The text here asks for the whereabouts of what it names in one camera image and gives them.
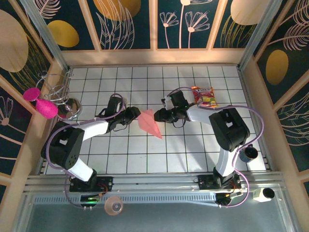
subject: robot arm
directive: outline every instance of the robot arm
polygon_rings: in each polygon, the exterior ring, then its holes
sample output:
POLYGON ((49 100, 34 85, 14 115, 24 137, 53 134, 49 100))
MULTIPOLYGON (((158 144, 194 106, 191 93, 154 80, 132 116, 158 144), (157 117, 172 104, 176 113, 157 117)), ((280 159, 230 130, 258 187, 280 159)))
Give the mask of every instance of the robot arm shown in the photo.
POLYGON ((165 108, 154 115, 159 122, 173 123, 179 119, 198 121, 212 126, 216 140, 220 145, 218 163, 213 172, 220 178, 221 184, 233 177, 232 160, 236 148, 245 144, 250 132, 235 108, 214 111, 189 104, 181 91, 162 100, 165 108))

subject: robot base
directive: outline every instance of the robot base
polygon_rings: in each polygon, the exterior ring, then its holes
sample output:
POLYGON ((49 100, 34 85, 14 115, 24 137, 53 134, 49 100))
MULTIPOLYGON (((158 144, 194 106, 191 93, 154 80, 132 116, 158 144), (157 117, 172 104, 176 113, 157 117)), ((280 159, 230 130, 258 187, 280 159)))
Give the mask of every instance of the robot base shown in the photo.
POLYGON ((223 177, 213 168, 213 175, 198 175, 197 179, 200 190, 241 189, 239 175, 235 172, 223 177))

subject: metal frame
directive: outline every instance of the metal frame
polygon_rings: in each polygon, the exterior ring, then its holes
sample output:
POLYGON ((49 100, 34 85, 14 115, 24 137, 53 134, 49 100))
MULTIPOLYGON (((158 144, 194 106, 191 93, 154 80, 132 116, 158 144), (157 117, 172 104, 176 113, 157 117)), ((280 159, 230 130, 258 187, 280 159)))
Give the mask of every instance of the metal frame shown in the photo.
POLYGON ((260 43, 261 39, 263 38, 266 30, 270 26, 273 18, 275 17, 276 13, 278 12, 282 0, 271 0, 261 17, 261 20, 257 24, 256 28, 254 29, 252 36, 250 37, 245 51, 239 62, 239 70, 243 71, 248 64, 251 56, 253 55, 255 49, 257 48, 258 44, 260 43))
POLYGON ((34 1, 20 0, 20 3, 25 8, 31 21, 33 22, 36 29, 40 32, 40 35, 44 39, 44 42, 46 43, 47 47, 49 48, 55 59, 58 61, 62 70, 67 72, 69 70, 68 64, 62 56, 59 46, 56 44, 54 37, 48 29, 44 19, 41 17, 36 5, 34 4, 34 1))

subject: white tile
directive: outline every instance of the white tile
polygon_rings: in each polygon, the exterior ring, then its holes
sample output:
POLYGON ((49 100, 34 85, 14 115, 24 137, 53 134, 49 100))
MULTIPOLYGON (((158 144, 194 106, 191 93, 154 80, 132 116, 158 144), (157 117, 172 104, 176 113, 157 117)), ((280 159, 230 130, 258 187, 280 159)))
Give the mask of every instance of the white tile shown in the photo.
POLYGON ((147 90, 147 79, 133 79, 132 80, 132 91, 147 90))
POLYGON ((148 78, 162 78, 162 67, 148 67, 148 78))
POLYGON ((111 131, 111 136, 129 136, 129 125, 117 124, 114 131, 111 131))
POLYGON ((178 77, 177 67, 163 67, 163 77, 164 78, 178 77))
POLYGON ((114 94, 114 92, 99 92, 98 105, 107 105, 112 94, 114 94))
POLYGON ((187 172, 186 155, 168 154, 168 172, 169 173, 185 173, 187 172))
POLYGON ((146 91, 134 91, 131 92, 131 105, 147 104, 147 92, 146 91))
POLYGON ((127 173, 147 173, 147 155, 128 155, 127 173))
POLYGON ((81 114, 78 116, 78 120, 90 120, 95 117, 96 106, 95 105, 86 105, 83 106, 81 114))
POLYGON ((208 77, 194 78, 195 86, 199 88, 210 88, 211 82, 208 77))
POLYGON ((139 122, 134 120, 130 123, 129 135, 147 135, 147 133, 139 127, 139 122))
POLYGON ((208 172, 212 172, 219 160, 219 152, 206 153, 208 172))
MULTIPOLYGON (((176 127, 180 127, 183 124, 182 120, 178 120, 178 122, 174 123, 176 127)), ((181 135, 183 134, 183 128, 175 128, 173 124, 166 123, 165 124, 166 135, 181 135)))
POLYGON ((183 135, 166 136, 166 144, 168 153, 185 152, 183 135))
POLYGON ((164 90, 174 90, 179 88, 178 78, 163 79, 164 90))
POLYGON ((178 76, 179 77, 193 77, 192 67, 178 67, 178 76))
POLYGON ((133 67, 132 78, 147 78, 147 67, 133 67))
POLYGON ((162 98, 163 91, 148 91, 148 104, 160 104, 162 98))
POLYGON ((108 155, 107 174, 125 174, 127 155, 108 155))
POLYGON ((76 98, 77 100, 81 101, 82 99, 82 92, 71 92, 69 93, 70 98, 76 98))
POLYGON ((179 78, 180 87, 192 87, 195 86, 194 78, 179 78))
POLYGON ((86 79, 101 79, 102 68, 88 68, 86 79))
POLYGON ((97 171, 98 174, 106 174, 108 155, 89 156, 88 166, 97 171))
POLYGON ((194 77, 209 77, 206 66, 193 67, 193 74, 194 74, 194 77))
POLYGON ((195 102, 194 94, 191 90, 182 90, 184 98, 188 101, 188 103, 195 102))
POLYGON ((243 118, 242 120, 246 123, 247 127, 249 128, 250 133, 255 133, 252 119, 248 117, 248 118, 243 118))
POLYGON ((84 92, 82 97, 82 105, 97 105, 98 92, 84 92))
POLYGON ((127 154, 128 137, 111 137, 109 154, 127 154))
POLYGON ((221 66, 208 66, 209 77, 224 77, 221 66))
POLYGON ((242 89, 239 77, 231 77, 225 79, 228 89, 242 89))
POLYGON ((184 125, 184 134, 202 134, 202 127, 200 122, 186 122, 184 125))
POLYGON ((202 123, 203 134, 214 134, 213 128, 210 124, 202 123))
MULTIPOLYGON (((246 140, 246 143, 250 142, 250 141, 253 140, 255 137, 256 137, 256 134, 250 134, 249 138, 246 140)), ((258 141, 253 142, 252 145, 253 145, 253 147, 254 147, 256 150, 258 150, 258 151, 261 150, 258 141)))
POLYGON ((78 158, 80 158, 86 165, 88 164, 88 155, 80 155, 78 158))
POLYGON ((96 115, 98 115, 104 108, 107 108, 107 105, 97 105, 96 115))
POLYGON ((60 169, 54 169, 48 165, 47 170, 46 170, 46 175, 65 175, 65 172, 60 169))
POLYGON ((93 137, 90 145, 90 155, 108 154, 109 137, 93 137))
POLYGON ((102 79, 116 79, 117 68, 103 68, 102 79))
POLYGON ((214 97, 217 103, 230 103, 230 97, 227 90, 215 90, 214 97))
POLYGON ((147 153, 147 136, 129 136, 129 154, 147 153))
POLYGON ((205 151, 206 152, 219 152, 220 145, 218 144, 216 137, 214 135, 203 135, 205 151))
POLYGON ((210 78, 213 89, 227 89, 224 77, 210 78))
POLYGON ((118 68, 117 79, 130 78, 132 77, 132 68, 131 67, 121 67, 118 68))
POLYGON ((86 79, 88 68, 74 68, 73 69, 73 76, 71 77, 71 80, 84 80, 86 79))
POLYGON ((238 72, 236 66, 223 66, 222 67, 225 77, 237 77, 238 72))
POLYGON ((188 172, 207 172, 205 153, 187 153, 188 172))
POLYGON ((251 162, 247 163, 249 171, 264 171, 266 170, 264 160, 262 157, 261 152, 258 152, 258 156, 256 159, 252 160, 251 162))
POLYGON ((163 90, 163 81, 162 79, 148 79, 148 90, 163 90))
POLYGON ((148 154, 148 173, 166 173, 166 154, 148 154))
POLYGON ((84 92, 98 92, 100 87, 100 80, 86 80, 84 92))
POLYGON ((91 139, 83 141, 81 151, 79 154, 89 154, 91 139))
POLYGON ((100 84, 100 91, 115 91, 116 79, 102 79, 100 84))
POLYGON ((159 139, 154 136, 148 136, 148 150, 147 154, 149 153, 166 153, 166 141, 165 136, 162 136, 162 139, 159 139))
POLYGON ((229 90, 232 103, 246 103, 246 98, 242 90, 229 90))
POLYGON ((241 159, 239 158, 239 156, 238 156, 238 158, 237 158, 237 160, 236 160, 235 168, 236 168, 238 171, 247 171, 247 170, 248 170, 248 169, 247 169, 246 163, 245 163, 245 162, 242 162, 241 159))
POLYGON ((141 112, 144 112, 147 110, 147 105, 132 105, 137 107, 141 112))
POLYGON ((185 135, 186 152, 205 152, 202 135, 185 135))
POLYGON ((116 91, 130 91, 132 79, 117 79, 116 91))
POLYGON ((85 80, 70 80, 70 92, 82 92, 84 89, 85 80))

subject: floral wall panel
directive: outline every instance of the floral wall panel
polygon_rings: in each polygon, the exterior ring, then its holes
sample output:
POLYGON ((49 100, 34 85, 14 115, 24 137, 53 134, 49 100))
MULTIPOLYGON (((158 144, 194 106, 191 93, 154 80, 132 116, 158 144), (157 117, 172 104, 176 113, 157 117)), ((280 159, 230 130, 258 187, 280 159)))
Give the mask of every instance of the floral wall panel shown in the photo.
POLYGON ((61 50, 94 50, 77 0, 34 0, 61 50))
POLYGON ((11 175, 32 114, 0 87, 0 173, 11 175))
POLYGON ((257 64, 273 103, 309 69, 309 0, 296 0, 257 64))
POLYGON ((269 0, 228 0, 213 48, 245 48, 269 0))
POLYGON ((0 5, 0 34, 0 75, 23 94, 50 63, 8 1, 0 5))
POLYGON ((158 48, 206 48, 218 0, 158 0, 158 48))
POLYGON ((309 169, 309 83, 277 111, 298 170, 309 169))
POLYGON ((87 0, 103 50, 149 49, 148 0, 87 0))

